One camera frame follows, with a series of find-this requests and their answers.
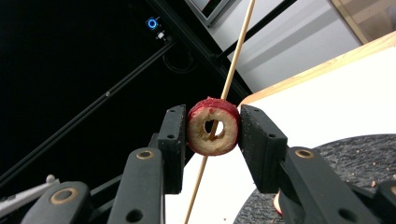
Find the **brass screw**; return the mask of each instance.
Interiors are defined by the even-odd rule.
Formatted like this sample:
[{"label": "brass screw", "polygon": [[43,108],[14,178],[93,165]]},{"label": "brass screw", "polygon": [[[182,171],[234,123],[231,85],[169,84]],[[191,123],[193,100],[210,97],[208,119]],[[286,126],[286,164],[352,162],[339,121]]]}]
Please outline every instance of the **brass screw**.
[{"label": "brass screw", "polygon": [[310,151],[308,151],[306,149],[297,149],[295,151],[295,153],[296,153],[296,155],[298,157],[301,157],[303,159],[312,159],[312,158],[314,158],[314,153],[312,153],[312,152],[310,152]]},{"label": "brass screw", "polygon": [[[68,193],[68,195],[65,198],[60,198],[62,193]],[[73,199],[75,199],[77,195],[78,195],[78,190],[75,188],[60,189],[56,191],[54,194],[52,194],[52,196],[50,197],[50,202],[53,204],[68,203]]]},{"label": "brass screw", "polygon": [[154,153],[151,151],[148,151],[148,150],[139,152],[136,155],[136,157],[139,158],[140,160],[148,160],[153,156],[154,156]]}]

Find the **blue led light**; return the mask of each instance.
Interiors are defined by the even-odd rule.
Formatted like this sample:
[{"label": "blue led light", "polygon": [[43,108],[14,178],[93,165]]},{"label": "blue led light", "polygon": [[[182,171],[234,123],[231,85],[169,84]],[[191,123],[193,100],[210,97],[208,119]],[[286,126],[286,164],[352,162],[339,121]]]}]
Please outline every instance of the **blue led light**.
[{"label": "blue led light", "polygon": [[147,22],[147,25],[148,25],[148,28],[153,30],[158,26],[158,22],[155,19],[149,19]]}]

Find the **dried apple ring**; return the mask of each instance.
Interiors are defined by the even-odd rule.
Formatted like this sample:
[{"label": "dried apple ring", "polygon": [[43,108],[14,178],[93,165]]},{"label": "dried apple ring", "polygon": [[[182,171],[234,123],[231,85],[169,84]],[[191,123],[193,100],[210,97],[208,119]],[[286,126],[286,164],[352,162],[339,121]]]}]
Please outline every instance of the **dried apple ring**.
[{"label": "dried apple ring", "polygon": [[[222,122],[220,134],[210,139],[205,124],[211,120]],[[240,116],[235,105],[208,97],[189,112],[187,137],[189,147],[203,156],[218,156],[233,150],[238,140]]]}]

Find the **red object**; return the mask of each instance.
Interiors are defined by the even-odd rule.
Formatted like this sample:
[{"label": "red object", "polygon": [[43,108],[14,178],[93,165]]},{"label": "red object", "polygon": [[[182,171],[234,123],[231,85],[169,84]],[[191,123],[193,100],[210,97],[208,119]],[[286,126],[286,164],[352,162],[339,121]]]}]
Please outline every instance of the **red object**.
[{"label": "red object", "polygon": [[[218,120],[223,124],[220,134],[209,139],[205,123]],[[218,156],[236,146],[240,116],[236,106],[221,99],[208,97],[198,102],[189,112],[187,137],[189,147],[204,156]]]}]

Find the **wooden skewer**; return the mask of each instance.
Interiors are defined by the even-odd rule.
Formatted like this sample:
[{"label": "wooden skewer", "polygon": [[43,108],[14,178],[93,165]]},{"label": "wooden skewer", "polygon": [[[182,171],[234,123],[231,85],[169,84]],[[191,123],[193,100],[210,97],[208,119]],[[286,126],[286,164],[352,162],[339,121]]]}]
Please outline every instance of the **wooden skewer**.
[{"label": "wooden skewer", "polygon": [[[244,44],[244,41],[245,41],[245,36],[246,36],[247,30],[248,30],[248,24],[250,22],[251,13],[253,11],[254,3],[255,3],[255,0],[250,0],[250,3],[249,3],[248,8],[247,8],[247,14],[245,16],[245,20],[244,20],[244,23],[243,23],[243,26],[242,26],[242,30],[241,30],[241,33],[240,33],[239,38],[238,38],[238,43],[236,44],[235,52],[233,54],[233,60],[231,61],[230,70],[228,71],[227,79],[225,80],[224,89],[223,89],[221,97],[220,97],[220,99],[222,99],[222,100],[225,100],[227,98],[228,92],[229,92],[230,87],[231,87],[231,82],[233,81],[233,74],[235,72],[236,63],[238,61],[239,54],[240,54],[241,49],[242,49],[242,45]],[[216,129],[218,128],[218,124],[219,124],[218,120],[214,120],[213,121],[213,126],[212,126],[212,129],[210,131],[209,139],[211,139],[211,140],[214,139],[215,134],[216,134]],[[201,179],[202,179],[202,176],[204,174],[207,158],[208,158],[207,156],[204,156],[202,158],[201,167],[200,167],[200,170],[199,170],[199,173],[198,173],[197,181],[195,183],[194,191],[192,193],[192,197],[191,197],[191,201],[190,201],[190,205],[189,205],[189,210],[187,211],[186,219],[184,221],[185,224],[189,223],[191,210],[192,210],[192,207],[193,207],[194,202],[195,202],[195,198],[196,198],[196,195],[197,195],[197,192],[198,192],[198,188],[199,188],[199,186],[201,184]]]}]

